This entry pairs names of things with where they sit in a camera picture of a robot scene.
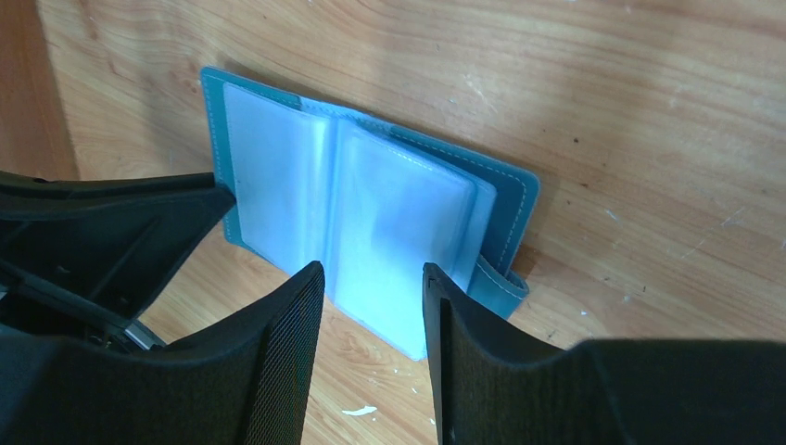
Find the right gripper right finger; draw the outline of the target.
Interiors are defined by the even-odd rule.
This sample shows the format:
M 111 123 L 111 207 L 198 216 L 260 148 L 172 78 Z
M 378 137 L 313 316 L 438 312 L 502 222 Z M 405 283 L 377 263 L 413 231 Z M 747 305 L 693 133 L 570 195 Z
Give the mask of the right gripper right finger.
M 785 346 L 591 339 L 568 350 L 517 329 L 437 265 L 423 275 L 442 444 L 781 444 Z

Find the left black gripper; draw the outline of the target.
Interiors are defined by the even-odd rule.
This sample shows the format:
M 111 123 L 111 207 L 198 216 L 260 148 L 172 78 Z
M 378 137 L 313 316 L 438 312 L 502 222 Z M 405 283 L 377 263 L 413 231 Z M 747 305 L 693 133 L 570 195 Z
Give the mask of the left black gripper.
M 235 205 L 212 174 L 54 181 L 1 174 L 1 334 L 120 353 L 166 345 L 133 320 Z

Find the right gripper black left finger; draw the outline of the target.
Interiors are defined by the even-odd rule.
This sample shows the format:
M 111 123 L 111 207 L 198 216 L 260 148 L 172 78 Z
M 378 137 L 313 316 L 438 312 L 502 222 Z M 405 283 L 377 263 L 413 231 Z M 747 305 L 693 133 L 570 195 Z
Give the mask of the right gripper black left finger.
M 323 310 L 311 262 L 269 295 L 157 350 L 1 339 L 5 444 L 298 444 Z

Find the blue card holder wallet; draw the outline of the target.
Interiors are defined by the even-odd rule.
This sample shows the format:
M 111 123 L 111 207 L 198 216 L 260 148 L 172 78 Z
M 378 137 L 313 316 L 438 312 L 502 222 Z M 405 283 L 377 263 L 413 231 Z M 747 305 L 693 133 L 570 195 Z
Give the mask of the blue card holder wallet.
M 512 265 L 533 172 L 226 70 L 200 77 L 215 178 L 236 200 L 228 242 L 287 274 L 320 262 L 333 304 L 415 361 L 426 263 L 501 317 L 528 295 Z

